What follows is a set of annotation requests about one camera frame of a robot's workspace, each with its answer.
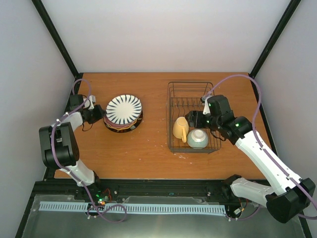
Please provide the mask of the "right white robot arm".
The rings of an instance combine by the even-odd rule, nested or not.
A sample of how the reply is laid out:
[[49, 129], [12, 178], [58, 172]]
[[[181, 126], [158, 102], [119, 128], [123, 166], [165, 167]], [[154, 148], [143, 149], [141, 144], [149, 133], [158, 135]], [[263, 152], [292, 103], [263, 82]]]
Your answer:
[[188, 124], [195, 129], [217, 131], [222, 140], [229, 140], [256, 165], [269, 185], [233, 175], [225, 180], [224, 196], [245, 198], [265, 207], [279, 222], [287, 223], [307, 208], [316, 185], [289, 169], [265, 144], [246, 117], [235, 117], [223, 95], [202, 97], [204, 109], [190, 111]]

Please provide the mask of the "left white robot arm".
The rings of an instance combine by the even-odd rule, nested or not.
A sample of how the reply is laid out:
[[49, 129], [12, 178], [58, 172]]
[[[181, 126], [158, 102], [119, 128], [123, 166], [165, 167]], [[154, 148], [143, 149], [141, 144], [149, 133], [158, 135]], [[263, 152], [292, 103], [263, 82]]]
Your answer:
[[84, 123], [93, 125], [104, 114], [101, 106], [96, 104], [94, 95], [71, 95], [62, 118], [39, 129], [44, 165], [68, 174], [80, 187], [87, 186], [85, 193], [94, 200], [102, 196], [103, 187], [97, 174], [81, 161], [74, 131]]

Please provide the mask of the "yellow ceramic mug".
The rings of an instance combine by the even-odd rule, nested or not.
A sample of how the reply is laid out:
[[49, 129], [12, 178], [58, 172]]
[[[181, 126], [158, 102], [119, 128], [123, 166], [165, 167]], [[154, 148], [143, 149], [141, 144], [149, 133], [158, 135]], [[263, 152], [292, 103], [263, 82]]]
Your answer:
[[173, 136], [181, 139], [183, 143], [187, 142], [187, 135], [189, 133], [189, 124], [185, 117], [179, 117], [173, 126]]

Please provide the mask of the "pale green ceramic bowl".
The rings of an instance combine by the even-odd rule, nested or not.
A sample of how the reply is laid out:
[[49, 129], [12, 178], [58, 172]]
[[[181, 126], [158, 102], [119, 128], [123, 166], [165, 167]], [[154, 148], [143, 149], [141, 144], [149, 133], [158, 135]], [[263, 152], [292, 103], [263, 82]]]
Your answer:
[[203, 149], [208, 142], [208, 136], [202, 129], [193, 129], [187, 135], [187, 144], [193, 149]]

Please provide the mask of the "white blue striped plate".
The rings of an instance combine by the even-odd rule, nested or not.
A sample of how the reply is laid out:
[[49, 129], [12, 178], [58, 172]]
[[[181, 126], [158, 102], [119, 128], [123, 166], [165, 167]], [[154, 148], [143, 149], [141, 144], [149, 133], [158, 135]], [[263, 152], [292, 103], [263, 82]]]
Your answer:
[[134, 95], [123, 94], [113, 98], [106, 107], [106, 118], [114, 124], [124, 125], [135, 121], [142, 112], [142, 103]]

